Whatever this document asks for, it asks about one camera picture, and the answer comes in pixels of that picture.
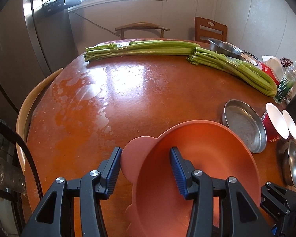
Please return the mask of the clear bottle green liquid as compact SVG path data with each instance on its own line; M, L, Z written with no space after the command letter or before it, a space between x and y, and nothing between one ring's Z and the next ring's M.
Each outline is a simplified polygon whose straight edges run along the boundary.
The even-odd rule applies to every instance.
M287 67L283 77L281 78L277 88L276 96L274 97L275 102L277 102L278 104L281 104L295 83L296 83L296 61L292 65Z

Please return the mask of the large steel bowl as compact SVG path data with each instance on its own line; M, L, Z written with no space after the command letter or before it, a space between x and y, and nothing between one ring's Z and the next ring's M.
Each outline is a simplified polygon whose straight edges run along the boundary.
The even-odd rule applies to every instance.
M287 186L296 188L296 141L290 140L284 145L282 154L282 176Z

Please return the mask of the grey refrigerator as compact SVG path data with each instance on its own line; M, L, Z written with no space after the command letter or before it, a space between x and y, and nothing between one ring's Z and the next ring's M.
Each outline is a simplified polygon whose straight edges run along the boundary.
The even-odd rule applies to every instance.
M78 56L69 0L0 0L0 118L15 126L27 95Z

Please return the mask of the curved wooden chair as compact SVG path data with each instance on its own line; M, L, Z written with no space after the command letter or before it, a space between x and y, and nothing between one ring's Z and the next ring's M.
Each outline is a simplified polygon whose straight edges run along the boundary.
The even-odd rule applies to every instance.
M147 23L147 22L137 22L137 23L123 25L123 26L115 28L115 31L121 32L121 39L123 40L123 39L125 39L125 31L128 31L128 30L151 30L151 29L160 30L160 38L164 38L164 32L170 31L170 29L167 27L163 27L163 26L160 26L157 24Z

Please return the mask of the wooden chair with slat back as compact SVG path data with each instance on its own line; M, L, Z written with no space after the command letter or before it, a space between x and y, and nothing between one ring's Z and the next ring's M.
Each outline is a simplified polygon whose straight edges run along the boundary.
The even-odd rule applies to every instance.
M210 38L227 40L228 27L224 24L201 17L195 17L195 41L208 43Z

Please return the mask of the shallow steel pan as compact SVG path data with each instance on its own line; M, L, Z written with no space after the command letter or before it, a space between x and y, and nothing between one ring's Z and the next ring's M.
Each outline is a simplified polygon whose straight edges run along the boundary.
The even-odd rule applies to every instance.
M229 100L224 105L222 123L232 130L252 153L266 148L267 135L261 118L251 106L240 100Z

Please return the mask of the red paper bowl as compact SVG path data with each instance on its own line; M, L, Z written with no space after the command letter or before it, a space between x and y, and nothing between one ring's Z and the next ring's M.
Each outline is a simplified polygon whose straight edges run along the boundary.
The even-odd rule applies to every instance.
M266 103L265 112L261 117L266 130L268 142L288 139L289 130L282 112L272 103Z
M282 114L283 114L283 117L284 117L285 122L287 124L287 128L289 130L290 136L294 140L296 140L296 124L295 124L293 118L291 117L291 115L286 110L283 110Z

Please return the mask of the steel pot far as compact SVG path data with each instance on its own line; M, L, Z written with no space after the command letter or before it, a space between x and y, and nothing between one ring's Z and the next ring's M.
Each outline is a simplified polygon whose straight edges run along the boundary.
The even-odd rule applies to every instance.
M241 53L236 48L232 47L230 44L227 44L223 41L214 38L209 38L208 41L210 44L211 51L223 54L227 57L240 58L241 56Z

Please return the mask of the celery bunch front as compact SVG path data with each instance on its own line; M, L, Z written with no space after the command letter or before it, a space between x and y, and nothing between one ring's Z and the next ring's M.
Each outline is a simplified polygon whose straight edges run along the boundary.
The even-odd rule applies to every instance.
M269 75L240 59L196 47L187 60L194 65L205 65L232 74L266 96L275 97L277 93L277 85Z

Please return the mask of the red tissue pack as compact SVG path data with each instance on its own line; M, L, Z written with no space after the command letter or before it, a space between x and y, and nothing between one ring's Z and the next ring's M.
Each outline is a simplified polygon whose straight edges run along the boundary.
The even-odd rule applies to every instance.
M277 79L276 75L273 74L270 67L260 62L258 63L258 68L265 72L267 75L269 75L277 86L279 85L279 80Z

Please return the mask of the pink plastic bowl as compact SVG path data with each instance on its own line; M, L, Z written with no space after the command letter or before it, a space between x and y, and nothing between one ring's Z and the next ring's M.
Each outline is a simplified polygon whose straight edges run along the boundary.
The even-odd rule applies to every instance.
M235 177L255 204L261 199L251 152L234 132L213 121L183 122L159 137L131 140L121 153L121 170L132 183L125 211L129 236L186 236L197 192L195 170L216 179Z

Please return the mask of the celery bunch rear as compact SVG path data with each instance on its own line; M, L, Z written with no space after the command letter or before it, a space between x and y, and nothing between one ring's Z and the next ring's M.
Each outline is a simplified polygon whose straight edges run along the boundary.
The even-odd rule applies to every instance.
M133 55L189 55L199 44L176 40L141 40L127 42L111 42L85 48L84 60L90 62L104 58Z

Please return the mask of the celery bunch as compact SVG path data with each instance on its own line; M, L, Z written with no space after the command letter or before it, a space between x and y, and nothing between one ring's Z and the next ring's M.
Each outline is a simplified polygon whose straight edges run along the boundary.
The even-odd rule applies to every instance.
M187 60L194 65L205 65L232 74L266 96L275 97L277 93L277 85L269 75L240 59L196 47Z
M133 55L189 55L199 44L176 40L141 40L127 42L111 42L85 48L84 60L90 62L104 58Z

